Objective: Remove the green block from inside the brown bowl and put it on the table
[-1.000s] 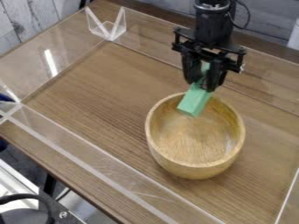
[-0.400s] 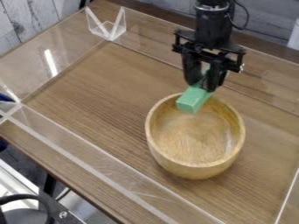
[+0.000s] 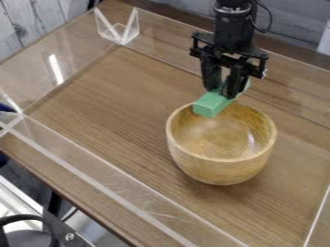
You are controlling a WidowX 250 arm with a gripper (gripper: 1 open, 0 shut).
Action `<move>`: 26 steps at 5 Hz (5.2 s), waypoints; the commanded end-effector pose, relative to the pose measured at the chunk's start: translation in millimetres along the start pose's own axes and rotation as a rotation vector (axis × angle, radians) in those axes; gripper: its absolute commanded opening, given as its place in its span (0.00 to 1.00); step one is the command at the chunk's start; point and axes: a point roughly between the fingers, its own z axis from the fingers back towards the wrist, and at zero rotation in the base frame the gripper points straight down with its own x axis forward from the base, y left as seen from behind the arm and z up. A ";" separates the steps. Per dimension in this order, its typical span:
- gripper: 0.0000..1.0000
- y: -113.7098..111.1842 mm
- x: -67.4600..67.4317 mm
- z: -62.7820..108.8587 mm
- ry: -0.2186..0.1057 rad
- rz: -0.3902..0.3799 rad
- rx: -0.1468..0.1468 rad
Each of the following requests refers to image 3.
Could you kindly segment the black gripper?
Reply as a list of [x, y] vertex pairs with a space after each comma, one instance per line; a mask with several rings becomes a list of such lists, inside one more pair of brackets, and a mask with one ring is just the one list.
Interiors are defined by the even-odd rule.
[[190, 55], [202, 63], [202, 83], [211, 92], [222, 84], [222, 68], [230, 69], [226, 97], [234, 99], [245, 90], [248, 77], [266, 75], [269, 53], [254, 43], [256, 32], [268, 32], [257, 25], [262, 4], [215, 4], [214, 31], [193, 33]]

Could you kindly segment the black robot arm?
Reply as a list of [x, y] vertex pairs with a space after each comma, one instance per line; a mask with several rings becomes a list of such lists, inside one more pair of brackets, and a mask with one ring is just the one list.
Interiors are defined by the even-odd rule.
[[202, 83], [209, 92], [234, 99], [248, 86], [249, 77], [264, 78], [269, 53], [254, 43], [258, 0], [215, 0], [214, 32], [194, 32], [190, 55], [202, 63]]

